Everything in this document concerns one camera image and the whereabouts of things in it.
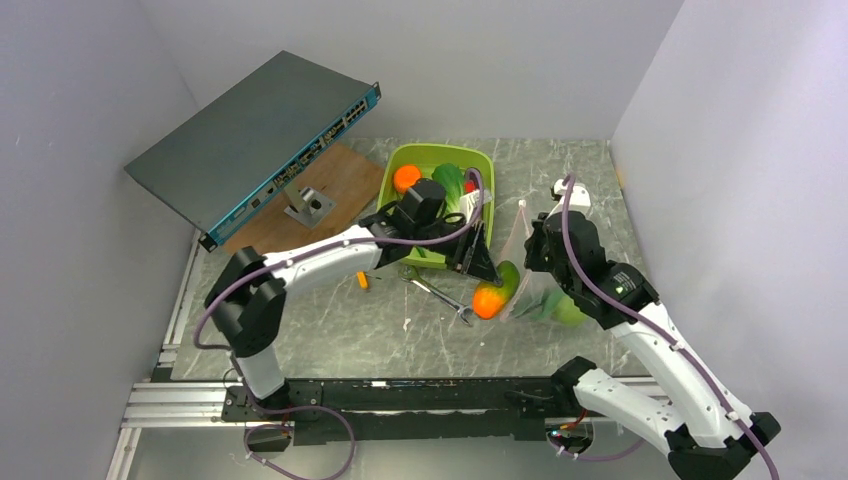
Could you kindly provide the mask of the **orange green mango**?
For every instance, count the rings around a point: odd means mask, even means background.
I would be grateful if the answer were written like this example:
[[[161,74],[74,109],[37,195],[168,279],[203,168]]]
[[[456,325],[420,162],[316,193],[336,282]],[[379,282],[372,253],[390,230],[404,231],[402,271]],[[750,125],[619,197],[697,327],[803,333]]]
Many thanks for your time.
[[[521,282],[517,266],[509,260],[500,262],[497,271],[501,275],[502,285],[480,282],[472,296],[472,310],[483,320],[497,316],[512,300]]]

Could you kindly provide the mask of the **clear zip top bag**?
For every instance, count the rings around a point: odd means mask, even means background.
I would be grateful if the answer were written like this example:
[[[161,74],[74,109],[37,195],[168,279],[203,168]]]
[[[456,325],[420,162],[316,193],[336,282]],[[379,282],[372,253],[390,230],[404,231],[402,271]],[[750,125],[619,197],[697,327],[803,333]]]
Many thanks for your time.
[[[521,275],[521,282],[516,294],[507,306],[496,316],[502,323],[509,321],[540,322],[561,325],[554,319],[548,321],[530,321],[520,317],[521,312],[528,306],[532,297],[538,296],[546,289],[560,289],[549,273],[539,273],[528,270],[524,266],[524,243],[532,233],[531,216],[525,200],[517,202],[518,210],[512,224],[512,229],[499,255],[498,260],[513,262]]]

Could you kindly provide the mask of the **green apple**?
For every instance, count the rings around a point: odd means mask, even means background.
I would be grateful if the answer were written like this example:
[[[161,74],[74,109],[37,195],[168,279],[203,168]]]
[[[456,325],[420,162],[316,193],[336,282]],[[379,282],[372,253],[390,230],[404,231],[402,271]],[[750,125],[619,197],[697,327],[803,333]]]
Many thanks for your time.
[[[587,316],[565,295],[556,303],[552,318],[563,326],[577,327],[586,321]]]

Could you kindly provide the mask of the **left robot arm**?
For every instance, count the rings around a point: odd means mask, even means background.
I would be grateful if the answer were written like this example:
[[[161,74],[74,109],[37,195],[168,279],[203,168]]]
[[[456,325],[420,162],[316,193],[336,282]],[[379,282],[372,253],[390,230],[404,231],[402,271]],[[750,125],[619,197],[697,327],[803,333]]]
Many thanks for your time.
[[[333,237],[265,255],[245,247],[231,257],[201,319],[212,320],[224,335],[224,348],[249,391],[248,407],[258,417],[275,419],[290,403],[290,385],[273,348],[288,298],[397,263],[416,249],[442,256],[451,271],[501,285],[486,245],[481,173],[470,168],[464,177],[475,186],[469,214],[444,213],[443,186],[421,179],[400,200]]]

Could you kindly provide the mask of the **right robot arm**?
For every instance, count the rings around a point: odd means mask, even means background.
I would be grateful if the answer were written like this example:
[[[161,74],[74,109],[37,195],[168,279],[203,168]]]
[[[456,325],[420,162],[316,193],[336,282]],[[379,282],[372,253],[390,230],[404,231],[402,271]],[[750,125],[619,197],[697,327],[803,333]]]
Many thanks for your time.
[[[734,396],[684,340],[655,288],[634,266],[610,260],[581,212],[542,213],[525,243],[526,267],[552,276],[575,306],[621,341],[667,399],[658,401],[577,356],[552,376],[551,401],[574,415],[600,413],[637,434],[681,479],[734,479],[781,431],[769,412]]]

